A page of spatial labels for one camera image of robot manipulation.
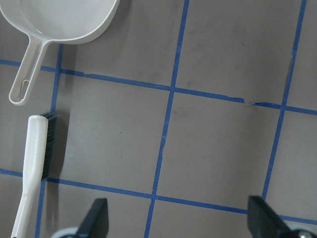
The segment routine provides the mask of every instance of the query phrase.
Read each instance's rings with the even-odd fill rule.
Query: brush bristles
[[[42,173],[42,180],[46,179],[50,173],[51,160],[55,143],[55,133],[57,125],[57,115],[55,113],[45,113],[41,116],[46,117],[49,121],[48,135],[46,140],[45,159]]]

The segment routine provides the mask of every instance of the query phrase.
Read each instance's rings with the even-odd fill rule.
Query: gray floor
[[[305,3],[121,1],[96,40],[50,46],[22,107],[7,97],[28,38],[1,15],[0,237],[28,116],[51,108],[55,155],[27,237],[78,226],[99,197],[108,238],[250,238],[249,195],[317,232],[317,2]]]

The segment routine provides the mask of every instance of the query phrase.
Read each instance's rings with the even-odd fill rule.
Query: scoop handle
[[[41,69],[48,41],[29,36],[29,45],[9,93],[9,100],[15,105],[25,105]]]

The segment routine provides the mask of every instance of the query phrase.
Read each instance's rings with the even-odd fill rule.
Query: brush
[[[11,238],[25,238],[35,195],[41,180],[50,172],[57,116],[55,113],[30,116],[26,134],[23,188]]]

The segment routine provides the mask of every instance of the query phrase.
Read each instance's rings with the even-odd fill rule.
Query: black plastic part
[[[291,232],[260,196],[249,197],[248,228],[253,238],[281,238]]]
[[[77,230],[78,238],[105,238],[109,230],[106,198],[97,198]]]
[[[45,158],[42,172],[42,180],[46,179],[50,173],[51,161],[53,158],[55,134],[57,127],[57,115],[55,113],[44,113],[41,116],[46,117],[49,121],[48,135],[46,139]]]

